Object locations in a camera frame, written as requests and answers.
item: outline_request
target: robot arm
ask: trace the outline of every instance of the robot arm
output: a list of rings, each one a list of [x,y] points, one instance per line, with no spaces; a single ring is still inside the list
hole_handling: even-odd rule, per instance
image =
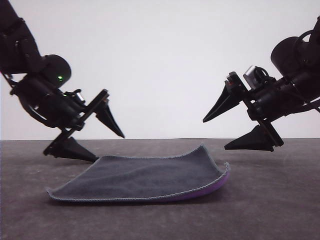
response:
[[[309,42],[305,42],[303,39],[308,35]],[[243,101],[251,120],[259,123],[251,132],[228,143],[226,150],[272,152],[273,146],[282,146],[284,142],[271,122],[311,109],[320,113],[320,100],[315,100],[320,97],[320,18],[313,30],[281,41],[273,49],[271,61],[283,75],[281,79],[252,66],[243,75],[251,87],[248,90],[238,75],[231,72],[221,96],[204,117],[203,122],[210,121]]]
[[[70,137],[80,131],[92,114],[118,136],[125,137],[109,106],[108,91],[103,89],[88,105],[80,89],[62,92],[59,88],[71,77],[71,68],[58,55],[41,56],[26,22],[17,16],[8,0],[0,0],[0,71],[18,96],[27,113],[61,134],[45,149],[45,155],[94,162],[97,157]],[[26,74],[19,82],[14,74]]]

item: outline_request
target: gray table surface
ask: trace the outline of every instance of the gray table surface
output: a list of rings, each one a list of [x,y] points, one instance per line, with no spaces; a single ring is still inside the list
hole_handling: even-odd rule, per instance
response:
[[[285,139],[275,152],[226,151],[229,139],[82,140],[96,155],[172,156],[203,143],[230,178],[216,192],[169,204],[51,200],[90,164],[43,156],[49,141],[1,142],[3,240],[320,239],[320,139]]]

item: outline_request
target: gray cloth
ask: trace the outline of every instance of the gray cloth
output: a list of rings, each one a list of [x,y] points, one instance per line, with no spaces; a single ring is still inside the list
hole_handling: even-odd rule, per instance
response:
[[[204,146],[170,157],[103,156],[65,185],[47,189],[67,202],[172,202],[212,193],[229,176]]]

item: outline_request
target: gray towel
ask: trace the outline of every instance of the gray towel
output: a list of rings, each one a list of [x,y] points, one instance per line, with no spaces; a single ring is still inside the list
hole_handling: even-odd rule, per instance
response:
[[[67,202],[172,202],[203,196],[220,188],[229,176],[202,145],[179,156],[103,156],[56,189],[50,197]]]

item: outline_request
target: white wall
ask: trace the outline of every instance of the white wall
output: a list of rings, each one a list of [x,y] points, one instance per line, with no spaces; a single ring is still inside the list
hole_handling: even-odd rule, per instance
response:
[[[251,121],[242,103],[202,123],[229,72],[250,65],[280,74],[270,54],[281,40],[314,27],[319,0],[11,0],[40,53],[64,57],[87,103],[106,88],[127,138],[236,138]],[[1,80],[1,139],[53,139]],[[320,137],[316,111],[275,121],[283,138]],[[94,116],[78,139],[116,139]]]

